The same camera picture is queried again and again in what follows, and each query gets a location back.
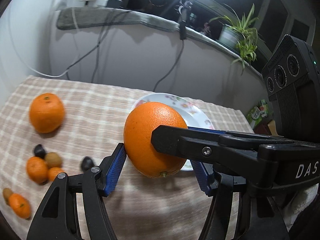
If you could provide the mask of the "large rough mandarin orange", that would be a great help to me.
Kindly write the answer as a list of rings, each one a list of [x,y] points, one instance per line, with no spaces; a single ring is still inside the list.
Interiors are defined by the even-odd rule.
[[[53,93],[37,96],[29,107],[29,120],[38,133],[51,133],[58,129],[65,118],[61,99]]]

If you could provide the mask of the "black power adapter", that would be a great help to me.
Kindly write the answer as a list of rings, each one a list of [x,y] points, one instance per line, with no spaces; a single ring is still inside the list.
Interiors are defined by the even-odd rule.
[[[119,9],[122,4],[122,0],[108,0],[106,7]]]

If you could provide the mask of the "small tangerine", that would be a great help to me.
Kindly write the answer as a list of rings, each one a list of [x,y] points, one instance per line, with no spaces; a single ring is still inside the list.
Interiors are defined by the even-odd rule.
[[[60,167],[51,167],[48,169],[48,180],[54,181],[56,176],[60,173],[64,172],[64,170]]]

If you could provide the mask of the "dark plum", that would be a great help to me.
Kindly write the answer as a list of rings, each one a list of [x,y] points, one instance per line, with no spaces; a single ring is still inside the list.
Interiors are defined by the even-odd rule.
[[[82,172],[86,172],[87,170],[90,170],[93,166],[95,166],[95,163],[92,160],[92,158],[85,156],[81,162],[80,168]]]
[[[39,157],[41,159],[44,159],[47,154],[46,150],[43,148],[41,144],[38,144],[34,147],[33,153],[35,157]]]

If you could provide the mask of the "brown longan front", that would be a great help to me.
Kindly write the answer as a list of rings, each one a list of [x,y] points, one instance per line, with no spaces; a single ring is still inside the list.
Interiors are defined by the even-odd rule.
[[[3,198],[6,202],[6,204],[9,205],[9,198],[13,194],[12,190],[10,188],[6,187],[3,189],[2,193],[3,193]]]

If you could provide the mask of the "potted spider plant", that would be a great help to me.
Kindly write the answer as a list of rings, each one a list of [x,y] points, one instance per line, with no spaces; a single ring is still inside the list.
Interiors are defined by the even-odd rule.
[[[256,27],[253,27],[252,24],[259,20],[259,18],[254,16],[254,3],[250,8],[249,13],[243,13],[241,18],[232,7],[227,4],[224,4],[224,6],[231,9],[235,18],[222,15],[211,18],[208,23],[211,24],[212,22],[219,20],[223,25],[219,36],[219,42],[239,53],[239,57],[234,59],[231,64],[240,62],[242,75],[245,70],[245,66],[248,65],[251,67],[251,62],[254,62],[257,59],[255,51],[258,48],[258,30]]]

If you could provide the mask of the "medium tangerine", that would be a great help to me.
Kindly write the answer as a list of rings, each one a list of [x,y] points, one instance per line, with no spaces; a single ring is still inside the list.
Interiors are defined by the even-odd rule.
[[[28,177],[35,183],[41,185],[48,180],[48,166],[44,159],[31,157],[26,164]]]

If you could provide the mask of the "green snack package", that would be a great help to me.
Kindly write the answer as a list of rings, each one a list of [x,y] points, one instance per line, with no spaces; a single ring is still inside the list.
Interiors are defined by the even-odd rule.
[[[263,118],[268,117],[269,109],[266,100],[260,100],[246,115],[246,119],[252,129],[259,125]]]

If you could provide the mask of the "brown longan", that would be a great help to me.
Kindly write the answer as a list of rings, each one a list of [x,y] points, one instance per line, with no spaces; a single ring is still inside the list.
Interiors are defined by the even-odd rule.
[[[2,193],[3,193],[3,198],[6,202],[6,204],[9,205],[9,198],[13,194],[12,190],[10,188],[6,187],[3,189]]]
[[[48,168],[62,167],[62,158],[55,152],[47,153],[44,160],[46,161]]]

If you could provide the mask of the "beige checkered tablecloth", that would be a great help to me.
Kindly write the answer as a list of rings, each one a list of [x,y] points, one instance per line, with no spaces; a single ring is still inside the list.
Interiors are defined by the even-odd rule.
[[[53,134],[38,134],[29,121],[29,106],[43,93],[63,101],[66,118]],[[36,210],[48,185],[38,185],[25,166],[41,144],[63,159],[69,175],[80,173],[84,157],[99,164],[123,140],[127,115],[144,90],[30,76],[12,92],[1,92],[1,188],[26,198]],[[162,179],[140,174],[126,161],[115,190],[105,198],[118,239],[198,239],[211,200],[193,172]]]

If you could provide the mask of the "small figurine on sill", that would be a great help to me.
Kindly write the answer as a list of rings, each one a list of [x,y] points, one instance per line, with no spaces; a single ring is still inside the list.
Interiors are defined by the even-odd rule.
[[[210,24],[206,22],[203,26],[203,28],[200,30],[200,33],[203,34],[206,37],[212,37],[211,31],[210,31]]]

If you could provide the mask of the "white floral plate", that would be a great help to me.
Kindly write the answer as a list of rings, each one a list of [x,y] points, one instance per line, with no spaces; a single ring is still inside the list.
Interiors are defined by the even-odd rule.
[[[204,114],[199,107],[195,106],[190,101],[181,98],[179,96],[167,94],[167,93],[153,93],[148,94],[137,100],[132,107],[132,111],[146,103],[146,102],[160,102],[163,103],[174,110],[176,110],[181,117],[184,119],[187,127],[199,127],[199,128],[207,128],[213,129],[214,126],[212,122],[209,120],[208,116]],[[186,160],[185,164],[181,168],[183,171],[191,171],[191,164],[189,161]]]

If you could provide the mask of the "smooth navel orange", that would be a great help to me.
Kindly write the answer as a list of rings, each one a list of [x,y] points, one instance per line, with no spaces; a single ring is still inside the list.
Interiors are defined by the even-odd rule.
[[[160,102],[146,102],[136,107],[124,125],[125,151],[133,166],[149,178],[165,178],[176,174],[186,162],[183,158],[155,150],[151,135],[160,125],[187,128],[176,110]]]

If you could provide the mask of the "grey windowsill mat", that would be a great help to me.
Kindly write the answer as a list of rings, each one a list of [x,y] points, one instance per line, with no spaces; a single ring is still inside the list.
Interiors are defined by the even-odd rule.
[[[66,8],[61,10],[57,17],[56,27],[64,31],[74,30],[74,22],[77,23],[79,29],[109,25],[140,24],[166,33],[178,33],[180,31],[180,25],[177,22],[159,16],[131,10],[92,7]]]

